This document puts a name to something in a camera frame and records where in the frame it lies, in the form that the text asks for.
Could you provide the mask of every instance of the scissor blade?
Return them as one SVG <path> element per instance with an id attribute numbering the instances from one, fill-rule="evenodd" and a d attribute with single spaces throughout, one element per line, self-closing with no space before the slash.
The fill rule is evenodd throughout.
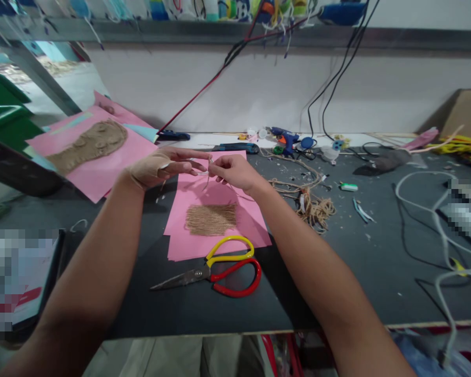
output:
<path id="1" fill-rule="evenodd" d="M 163 281 L 160 284 L 154 285 L 150 287 L 150 290 L 157 291 L 195 283 L 199 280 L 205 279 L 209 276 L 209 274 L 209 268 L 206 267 L 202 270 L 190 270 L 173 278 L 167 279 L 166 281 Z"/>

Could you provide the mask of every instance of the pink sheet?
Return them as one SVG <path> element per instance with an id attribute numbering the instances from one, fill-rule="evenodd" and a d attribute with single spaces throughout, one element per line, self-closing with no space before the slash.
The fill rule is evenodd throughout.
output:
<path id="1" fill-rule="evenodd" d="M 112 101 L 111 99 L 105 97 L 103 94 L 98 93 L 97 91 L 94 91 L 94 105 L 95 106 L 111 106 L 114 108 L 114 114 L 118 121 L 123 124 L 123 123 L 129 123 L 137 126 L 142 126 L 142 127 L 148 127 L 148 128 L 154 128 L 150 126 L 147 122 L 144 120 L 138 118 L 136 115 L 134 115 L 132 112 L 129 110 L 125 109 L 121 105 L 119 105 L 117 102 Z"/>
<path id="2" fill-rule="evenodd" d="M 61 152 L 73 143 L 81 133 L 90 129 L 98 121 L 109 118 L 118 121 L 117 118 L 97 106 L 90 108 L 90 111 L 93 115 L 79 122 L 74 127 L 53 134 L 54 131 L 69 123 L 70 119 L 73 118 L 70 117 L 63 122 L 53 125 L 51 132 L 38 135 L 26 142 L 40 155 L 45 157 Z M 72 182 L 93 203 L 97 203 L 112 188 L 123 168 L 157 149 L 156 145 L 139 136 L 134 131 L 127 129 L 127 133 L 126 142 L 117 151 L 109 156 L 86 162 L 66 176 L 66 179 Z"/>
<path id="3" fill-rule="evenodd" d="M 212 154 L 214 160 L 225 154 L 240 154 L 246 157 L 245 151 L 212 152 Z M 198 160 L 198 162 L 204 166 L 208 164 L 204 160 Z M 169 260 L 181 261 L 203 258 L 219 240 L 231 235 L 247 237 L 255 248 L 271 245 L 271 239 L 260 208 L 251 198 L 244 194 L 241 189 L 222 185 L 214 179 L 209 180 L 208 187 L 203 191 L 206 181 L 206 175 L 194 177 L 188 174 L 181 174 L 178 178 L 176 196 L 164 230 L 164 235 L 171 236 L 167 255 Z M 234 202 L 238 203 L 236 211 L 237 228 L 227 230 L 224 236 L 193 236 L 186 229 L 186 213 L 191 205 L 230 204 Z M 243 242 L 230 241 L 223 244 L 217 251 L 217 254 L 245 249 L 246 246 Z"/>

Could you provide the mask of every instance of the workbench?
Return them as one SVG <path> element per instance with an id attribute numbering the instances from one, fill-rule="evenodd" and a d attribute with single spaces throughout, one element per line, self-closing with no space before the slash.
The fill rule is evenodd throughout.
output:
<path id="1" fill-rule="evenodd" d="M 451 165 L 450 157 L 424 154 L 429 171 L 444 171 L 446 165 L 458 178 L 471 178 L 471 169 Z M 293 183 L 307 182 L 307 171 L 297 164 L 269 160 L 261 155 L 248 161 L 267 179 Z M 431 215 L 396 199 L 394 186 L 408 173 L 420 171 L 410 165 L 377 177 L 353 175 L 363 162 L 355 156 L 340 156 L 335 167 L 317 158 L 309 163 L 314 169 L 330 174 L 328 192 L 317 186 L 313 192 L 330 197 L 337 213 L 328 220 L 323 238 L 349 265 L 361 283 L 382 322 L 388 327 L 444 325 L 446 318 L 437 306 L 434 289 L 436 277 L 447 272 L 441 240 L 434 230 Z M 319 327 L 288 274 L 275 245 L 256 249 L 263 274 L 260 286 L 246 298 L 228 298 L 215 292 L 207 281 L 173 290 L 149 292 L 157 284 L 188 269 L 202 266 L 202 259 L 172 262 L 167 260 L 169 236 L 164 236 L 170 208 L 176 194 L 176 179 L 164 187 L 153 188 L 145 196 L 139 256 L 129 288 L 116 321 L 107 337 L 155 337 L 169 335 L 207 335 L 250 332 L 310 330 Z M 336 183 L 358 185 L 355 193 L 340 191 Z M 418 175 L 401 188 L 401 195 L 431 207 L 445 190 L 444 175 Z M 365 224 L 354 210 L 352 198 L 376 223 Z M 92 204 L 79 191 L 65 185 L 46 198 L 24 197 L 13 203 L 12 211 L 0 219 L 0 229 L 69 229 L 76 221 L 91 224 L 103 201 Z M 445 231 L 461 245 L 471 243 L 444 225 Z M 73 251 L 85 230 L 69 233 L 66 241 Z M 296 240 L 297 250 L 300 239 Z M 471 255 L 451 245 L 450 254 L 465 268 L 471 268 Z M 251 283 L 254 268 L 243 267 L 230 275 L 225 284 L 242 289 Z M 456 320 L 471 324 L 471 280 L 446 281 L 443 293 Z"/>

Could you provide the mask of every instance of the blue cap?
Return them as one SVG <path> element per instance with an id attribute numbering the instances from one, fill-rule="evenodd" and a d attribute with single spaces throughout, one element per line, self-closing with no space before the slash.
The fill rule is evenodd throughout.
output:
<path id="1" fill-rule="evenodd" d="M 300 146 L 306 150 L 306 149 L 309 149 L 309 148 L 312 148 L 312 146 L 314 145 L 314 139 L 312 139 L 311 137 L 304 137 L 302 139 L 302 141 L 300 142 Z"/>

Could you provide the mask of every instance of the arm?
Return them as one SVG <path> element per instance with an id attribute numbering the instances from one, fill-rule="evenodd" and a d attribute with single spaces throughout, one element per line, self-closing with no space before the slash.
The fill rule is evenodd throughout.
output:
<path id="1" fill-rule="evenodd" d="M 209 166 L 217 182 L 243 189 L 260 206 L 281 256 L 320 322 L 341 376 L 413 376 L 356 277 L 331 247 L 241 156 Z"/>
<path id="2" fill-rule="evenodd" d="M 192 168 L 206 169 L 185 160 L 210 158 L 207 153 L 188 149 L 163 148 L 160 152 L 162 159 L 167 156 L 177 162 L 155 176 L 147 175 L 152 169 L 152 154 L 122 172 L 54 287 L 37 328 L 0 376 L 82 375 L 117 316 L 131 279 L 138 252 L 143 188 L 173 174 L 197 175 Z"/>

